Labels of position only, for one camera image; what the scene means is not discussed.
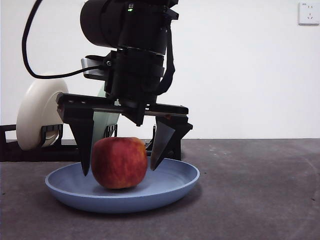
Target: red apple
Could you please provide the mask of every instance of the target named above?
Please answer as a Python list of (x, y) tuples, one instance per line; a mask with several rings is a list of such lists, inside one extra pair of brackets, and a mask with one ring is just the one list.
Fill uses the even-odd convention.
[(91, 170), (105, 188), (136, 186), (144, 179), (147, 167), (145, 144), (136, 137), (107, 137), (93, 146)]

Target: plate rim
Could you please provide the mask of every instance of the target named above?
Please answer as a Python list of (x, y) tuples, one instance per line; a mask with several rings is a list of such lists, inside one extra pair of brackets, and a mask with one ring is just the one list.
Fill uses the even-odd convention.
[(180, 160), (175, 160), (175, 159), (171, 159), (171, 158), (164, 158), (164, 160), (169, 160), (169, 161), (176, 161), (176, 162), (179, 162), (181, 164), (187, 164), (189, 166), (191, 166), (193, 169), (196, 170), (196, 176), (193, 180), (191, 180), (190, 182), (184, 184), (184, 185), (181, 185), (179, 187), (175, 187), (175, 188), (172, 188), (172, 189), (169, 189), (167, 191), (162, 191), (162, 192), (157, 192), (157, 193), (153, 193), (153, 194), (146, 194), (146, 195), (141, 195), (141, 196), (101, 196), (101, 195), (89, 195), (89, 194), (80, 194), (80, 193), (74, 193), (74, 192), (69, 192), (69, 191), (65, 191), (65, 190), (61, 190), (55, 186), (53, 186), (51, 183), (49, 183), (49, 178), (51, 175), (53, 175), (55, 172), (57, 171), (60, 171), (61, 169), (64, 169), (64, 168), (67, 168), (67, 167), (70, 167), (72, 165), (76, 165), (76, 164), (81, 164), (80, 162), (75, 162), (75, 163), (72, 163), (72, 164), (69, 164), (67, 166), (63, 166), (63, 167), (60, 167), (54, 171), (52, 171), (51, 173), (49, 173), (46, 177), (45, 177), (45, 184), (46, 186), (51, 189), (51, 190), (54, 190), (56, 192), (59, 192), (61, 194), (65, 194), (65, 195), (69, 195), (69, 196), (74, 196), (74, 197), (81, 197), (81, 198), (91, 198), (91, 199), (130, 199), (130, 198), (145, 198), (145, 197), (151, 197), (151, 196), (155, 196), (155, 195), (161, 195), (161, 194), (167, 194), (167, 193), (170, 193), (170, 192), (175, 192), (177, 190), (180, 190), (180, 189), (184, 189), (192, 184), (194, 184), (200, 177), (200, 171), (197, 167), (195, 167), (194, 165), (188, 163), (188, 162), (184, 162), (184, 161), (180, 161)]

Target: black stand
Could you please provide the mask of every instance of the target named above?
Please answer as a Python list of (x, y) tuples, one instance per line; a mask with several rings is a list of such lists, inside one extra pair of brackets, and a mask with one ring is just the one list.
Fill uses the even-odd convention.
[[(73, 140), (62, 141), (63, 125), (49, 125), (41, 128), (41, 141), (39, 147), (33, 150), (22, 150), (17, 141), (7, 142), (6, 132), (15, 131), (16, 125), (0, 126), (0, 162), (80, 162), (78, 145)], [(59, 136), (53, 145), (41, 147), (46, 141), (46, 134), (50, 131), (59, 131)], [(114, 134), (117, 137), (118, 125), (109, 125), (105, 128), (104, 137)], [(152, 139), (145, 144), (147, 156), (150, 157), (156, 136), (156, 125), (153, 126)], [(168, 150), (166, 158), (181, 159), (181, 148)]]

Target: dark gray floor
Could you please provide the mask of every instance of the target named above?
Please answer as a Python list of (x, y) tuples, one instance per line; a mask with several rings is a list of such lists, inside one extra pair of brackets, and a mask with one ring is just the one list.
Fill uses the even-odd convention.
[(320, 139), (184, 140), (201, 172), (183, 199), (107, 215), (67, 207), (44, 179), (68, 163), (1, 164), (2, 240), (318, 240)]

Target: cable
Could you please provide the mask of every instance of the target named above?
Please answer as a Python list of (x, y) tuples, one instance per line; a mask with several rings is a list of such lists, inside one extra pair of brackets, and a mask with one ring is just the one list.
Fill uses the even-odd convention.
[(90, 67), (86, 67), (77, 71), (73, 71), (70, 73), (65, 73), (65, 74), (59, 74), (59, 75), (38, 75), (36, 73), (34, 73), (29, 65), (28, 62), (28, 57), (27, 57), (27, 39), (28, 39), (28, 35), (29, 35), (29, 31), (30, 31), (30, 27), (32, 24), (32, 21), (36, 15), (36, 12), (39, 8), (39, 5), (41, 4), (42, 0), (36, 0), (32, 10), (30, 12), (30, 15), (28, 17), (28, 20), (26, 22), (25, 28), (24, 28), (24, 32), (23, 32), (23, 37), (22, 37), (22, 56), (23, 56), (23, 62), (24, 62), (24, 66), (27, 69), (27, 71), (30, 73), (31, 76), (33, 76), (36, 79), (59, 79), (59, 78), (66, 78), (66, 77), (70, 77), (76, 74), (80, 74), (83, 73), (85, 71), (89, 71), (89, 70), (93, 70), (93, 69), (101, 69), (102, 66), (90, 66)]

